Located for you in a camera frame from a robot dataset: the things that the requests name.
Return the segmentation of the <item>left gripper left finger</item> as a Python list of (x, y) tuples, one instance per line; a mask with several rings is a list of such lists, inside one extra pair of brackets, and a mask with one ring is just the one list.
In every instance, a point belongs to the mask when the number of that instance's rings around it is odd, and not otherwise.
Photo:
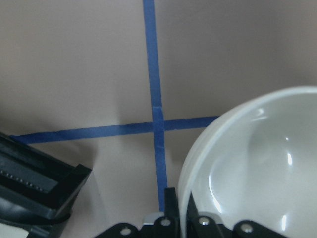
[(179, 238), (180, 215), (174, 187), (164, 190), (164, 211), (145, 217), (140, 229), (130, 223), (118, 223), (103, 231), (98, 238)]

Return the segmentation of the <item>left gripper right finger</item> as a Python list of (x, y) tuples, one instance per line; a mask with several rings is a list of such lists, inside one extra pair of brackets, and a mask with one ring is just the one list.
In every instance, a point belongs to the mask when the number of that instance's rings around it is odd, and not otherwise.
[(293, 192), (190, 192), (189, 238), (315, 238), (316, 197)]

